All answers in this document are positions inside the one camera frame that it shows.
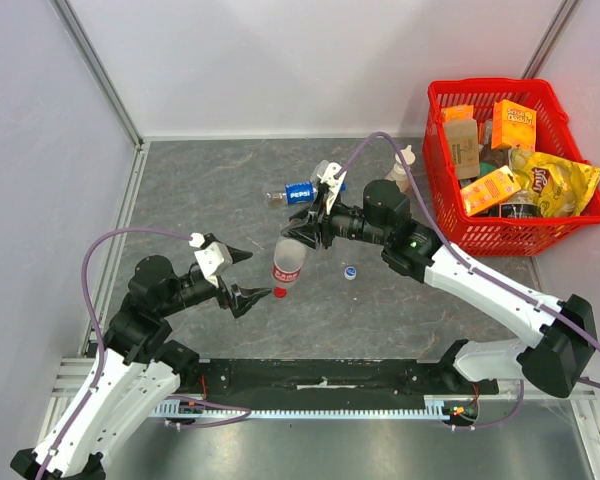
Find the red label water bottle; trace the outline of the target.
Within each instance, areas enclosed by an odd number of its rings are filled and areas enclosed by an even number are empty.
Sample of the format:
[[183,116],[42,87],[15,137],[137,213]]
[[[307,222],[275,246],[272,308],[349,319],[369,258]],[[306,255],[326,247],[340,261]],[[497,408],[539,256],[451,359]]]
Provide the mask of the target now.
[[306,259],[307,248],[297,240],[280,237],[276,243],[272,277],[275,290],[288,290],[299,278]]

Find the blue white Pocari cap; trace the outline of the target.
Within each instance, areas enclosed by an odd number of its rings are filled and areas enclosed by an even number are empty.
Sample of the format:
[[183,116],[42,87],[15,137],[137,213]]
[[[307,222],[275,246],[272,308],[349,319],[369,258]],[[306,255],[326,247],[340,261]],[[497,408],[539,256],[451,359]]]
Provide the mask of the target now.
[[354,280],[357,276],[357,269],[353,266],[347,266],[344,269],[344,277],[347,280]]

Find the red bottle cap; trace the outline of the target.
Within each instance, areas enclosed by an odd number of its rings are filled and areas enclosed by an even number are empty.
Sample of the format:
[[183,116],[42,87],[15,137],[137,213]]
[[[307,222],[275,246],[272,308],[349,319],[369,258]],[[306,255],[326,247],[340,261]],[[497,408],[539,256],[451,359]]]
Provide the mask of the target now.
[[285,288],[276,286],[273,290],[273,294],[276,298],[284,298],[287,295],[287,290]]

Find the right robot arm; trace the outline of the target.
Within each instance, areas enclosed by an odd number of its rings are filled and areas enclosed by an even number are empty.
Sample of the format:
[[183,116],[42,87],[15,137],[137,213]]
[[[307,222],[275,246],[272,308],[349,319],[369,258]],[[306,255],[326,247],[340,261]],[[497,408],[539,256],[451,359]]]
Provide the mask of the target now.
[[285,238],[327,249],[344,238],[382,248],[381,258],[397,274],[452,294],[514,334],[505,341],[456,341],[444,354],[438,381],[447,392],[463,392],[483,380],[525,380],[542,392],[567,398],[595,352],[590,303],[571,295],[563,301],[486,267],[457,245],[444,245],[431,228],[411,216],[410,200],[389,180],[363,190],[361,206],[346,206],[328,187],[290,217]]

